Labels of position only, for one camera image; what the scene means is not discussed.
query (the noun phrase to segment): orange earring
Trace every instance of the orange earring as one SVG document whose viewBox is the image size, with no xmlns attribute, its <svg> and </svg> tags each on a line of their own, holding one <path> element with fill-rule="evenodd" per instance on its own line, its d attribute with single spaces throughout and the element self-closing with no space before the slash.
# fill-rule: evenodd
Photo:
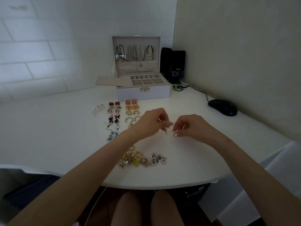
<svg viewBox="0 0 301 226">
<path fill-rule="evenodd" d="M 134 109 L 134 110 L 139 109 L 139 105 L 137 104 L 137 100 L 136 100 L 136 99 L 133 99 L 133 100 L 132 100 L 132 103 L 133 103 L 133 109 Z"/>
<path fill-rule="evenodd" d="M 131 101 L 130 100 L 126 100 L 126 110 L 131 110 L 132 106 L 131 106 Z"/>
</svg>

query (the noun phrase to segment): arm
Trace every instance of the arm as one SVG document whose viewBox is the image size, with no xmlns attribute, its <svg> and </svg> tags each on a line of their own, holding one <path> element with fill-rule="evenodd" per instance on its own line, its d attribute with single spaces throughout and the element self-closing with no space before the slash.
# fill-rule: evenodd
<svg viewBox="0 0 301 226">
<path fill-rule="evenodd" d="M 301 224 L 301 201 L 202 117 L 181 116 L 173 131 L 176 137 L 192 137 L 213 147 L 226 161 L 267 225 Z"/>
<path fill-rule="evenodd" d="M 130 129 L 47 188 L 13 218 L 8 226 L 72 225 L 123 154 L 137 141 L 170 125 L 172 123 L 164 109 L 145 112 Z"/>
</svg>

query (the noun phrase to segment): person's left hand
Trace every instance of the person's left hand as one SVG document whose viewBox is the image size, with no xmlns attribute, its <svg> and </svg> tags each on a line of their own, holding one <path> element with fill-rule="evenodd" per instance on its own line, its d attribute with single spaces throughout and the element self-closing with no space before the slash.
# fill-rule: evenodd
<svg viewBox="0 0 301 226">
<path fill-rule="evenodd" d="M 139 140 L 152 136 L 159 129 L 165 131 L 165 128 L 169 128 L 173 125 L 169 121 L 168 115 L 163 108 L 153 109 L 146 111 L 143 116 L 130 128 L 135 132 Z"/>
</svg>

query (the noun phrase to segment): forearm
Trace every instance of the forearm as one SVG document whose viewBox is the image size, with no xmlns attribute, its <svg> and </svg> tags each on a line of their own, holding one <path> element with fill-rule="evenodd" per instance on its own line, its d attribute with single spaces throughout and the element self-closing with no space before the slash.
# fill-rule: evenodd
<svg viewBox="0 0 301 226">
<path fill-rule="evenodd" d="M 132 131 L 122 132 L 74 167 L 8 225 L 72 225 L 118 160 L 138 140 Z"/>
<path fill-rule="evenodd" d="M 301 202 L 227 137 L 210 144 L 223 157 L 267 225 L 299 225 Z"/>
</svg>

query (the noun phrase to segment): person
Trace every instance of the person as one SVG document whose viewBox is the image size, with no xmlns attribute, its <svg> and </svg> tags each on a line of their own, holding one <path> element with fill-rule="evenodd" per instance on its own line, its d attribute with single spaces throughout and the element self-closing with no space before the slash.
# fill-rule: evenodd
<svg viewBox="0 0 301 226">
<path fill-rule="evenodd" d="M 146 111 L 131 128 L 62 176 L 7 225 L 71 226 L 124 152 L 137 141 L 171 125 L 173 123 L 163 108 Z M 173 131 L 175 137 L 191 137 L 213 147 L 223 157 L 267 225 L 301 225 L 300 200 L 201 116 L 180 116 Z M 184 225 L 175 202 L 164 190 L 156 192 L 152 200 L 151 223 L 154 226 Z M 141 225 L 140 204 L 133 194 L 121 197 L 111 225 Z"/>
</svg>

